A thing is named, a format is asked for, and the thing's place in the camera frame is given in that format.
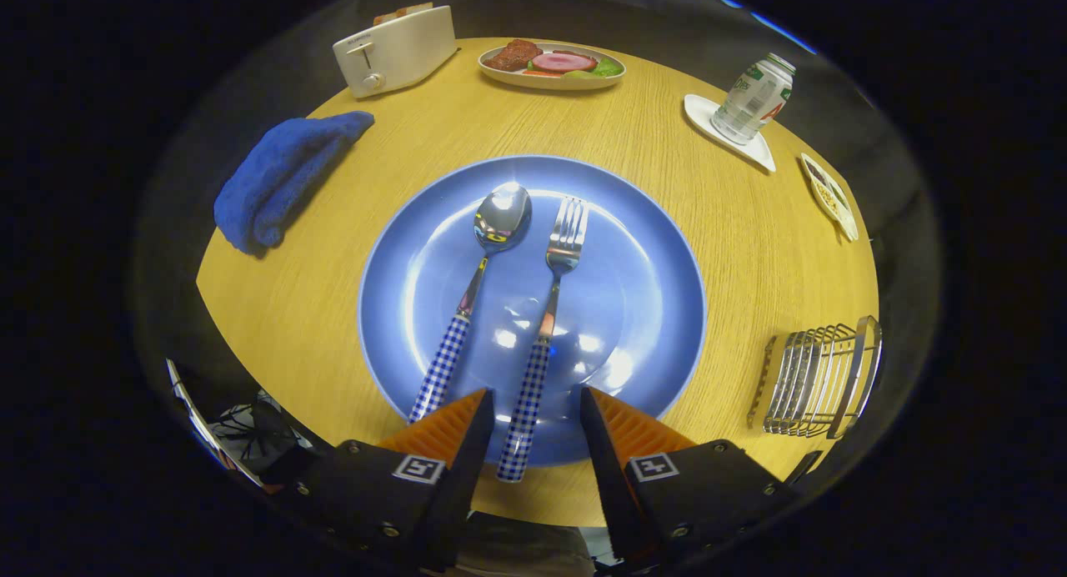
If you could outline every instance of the toaster knob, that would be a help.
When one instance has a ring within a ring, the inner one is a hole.
[[[363,79],[363,84],[367,90],[378,90],[382,86],[382,76],[378,73],[371,73],[366,79]]]

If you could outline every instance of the toaster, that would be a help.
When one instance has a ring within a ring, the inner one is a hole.
[[[333,50],[357,98],[410,86],[456,52],[452,9],[443,5],[382,22],[343,38]]]

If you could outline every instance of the wooden table surface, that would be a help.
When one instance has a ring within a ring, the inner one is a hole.
[[[365,110],[376,124],[264,258],[239,253],[214,231],[196,284],[244,367],[332,444],[377,443],[402,429],[404,418],[371,380],[356,333],[360,279],[378,235],[404,202],[457,167],[495,156],[568,156],[652,196],[700,262],[706,340],[696,375],[663,421],[698,443],[728,437],[779,479],[806,453],[829,450],[823,437],[750,430],[746,414],[771,335],[877,318],[874,259],[846,179],[780,124],[763,129],[778,167],[766,174],[684,116],[685,94],[721,102],[726,92],[640,58],[604,50],[625,62],[626,77],[589,92],[523,90],[480,75],[478,55],[508,41],[459,41],[460,51],[416,86],[363,101],[345,90],[312,113]],[[846,190],[858,242],[847,242],[816,206],[801,151]],[[474,510],[604,524],[589,461],[532,468],[520,484],[496,481],[492,469],[482,471]]]

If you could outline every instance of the blue plate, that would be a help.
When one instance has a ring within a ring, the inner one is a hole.
[[[360,289],[360,340],[375,382],[407,417],[482,250],[474,212],[494,187],[530,193],[530,230],[485,269],[466,346],[445,402],[495,390],[495,463],[552,287],[545,250],[559,202],[591,202],[582,261],[563,277],[530,466],[589,456],[580,384],[659,417],[692,376],[707,322],[703,281],[673,221],[639,189],[557,156],[489,159],[416,194],[385,226]]]

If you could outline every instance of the toast rack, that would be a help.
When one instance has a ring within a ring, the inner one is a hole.
[[[866,406],[881,341],[874,316],[859,319],[855,330],[838,323],[770,338],[749,428],[762,416],[765,433],[843,436]],[[771,368],[777,368],[777,376],[766,395]]]

